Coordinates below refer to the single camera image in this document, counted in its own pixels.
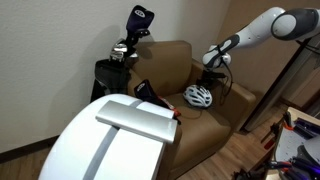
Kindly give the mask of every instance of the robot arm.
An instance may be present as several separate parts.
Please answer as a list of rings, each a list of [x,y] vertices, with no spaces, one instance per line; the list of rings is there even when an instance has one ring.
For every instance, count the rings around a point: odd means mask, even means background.
[[[231,49],[253,47],[271,36],[280,40],[312,37],[320,32],[319,14],[320,11],[315,9],[285,11],[282,8],[273,7],[219,45],[211,46],[203,56],[202,62],[206,70],[211,71],[218,68],[221,61],[225,61],[225,54]]]

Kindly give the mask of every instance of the white plastic surface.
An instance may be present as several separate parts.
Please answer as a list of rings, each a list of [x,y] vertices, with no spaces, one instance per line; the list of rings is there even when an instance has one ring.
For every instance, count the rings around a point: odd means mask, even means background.
[[[98,147],[111,128],[95,118],[109,100],[125,105],[137,101],[130,96],[115,94],[102,97],[84,108],[53,146],[43,165],[40,180],[83,179]],[[119,130],[94,179],[152,179],[157,172],[163,147],[162,142]]]

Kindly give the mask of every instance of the white robot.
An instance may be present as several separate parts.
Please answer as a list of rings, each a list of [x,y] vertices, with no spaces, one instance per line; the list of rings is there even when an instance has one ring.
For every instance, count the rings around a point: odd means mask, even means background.
[[[229,50],[255,46],[271,36],[280,40],[312,37],[320,31],[319,14],[315,9],[271,8],[238,33],[211,46],[203,57],[205,71],[211,72],[221,62],[229,64]],[[125,46],[115,48],[126,50]],[[137,98],[104,96],[84,108],[62,132],[39,179],[154,179],[162,142],[172,143],[174,138],[177,123],[172,117],[172,111]]]

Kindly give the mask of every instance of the brown armchair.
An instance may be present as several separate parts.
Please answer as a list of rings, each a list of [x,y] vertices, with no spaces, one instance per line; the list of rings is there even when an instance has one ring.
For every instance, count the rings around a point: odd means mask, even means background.
[[[192,59],[191,45],[185,41],[143,42],[136,48],[139,60],[130,69],[128,94],[134,96],[134,87],[148,79],[155,93],[181,113],[175,142],[166,145],[157,176],[157,179],[176,179],[226,144],[247,119],[256,98],[234,83],[222,105],[221,87],[217,86],[211,91],[212,107],[192,108],[182,93],[189,85],[196,84],[203,66]]]

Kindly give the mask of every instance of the wall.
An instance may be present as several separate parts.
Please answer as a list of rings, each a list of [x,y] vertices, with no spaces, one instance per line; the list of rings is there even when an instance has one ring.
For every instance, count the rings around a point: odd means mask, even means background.
[[[271,7],[289,10],[319,8],[320,4],[317,0],[231,0],[217,42],[238,32]],[[256,47],[230,51],[230,69],[234,81],[253,92],[258,104],[297,49],[298,44],[294,41],[280,41],[270,37]]]
[[[186,40],[200,59],[229,0],[0,1],[0,153],[60,134],[89,103],[94,64],[137,4],[155,13],[143,41]]]

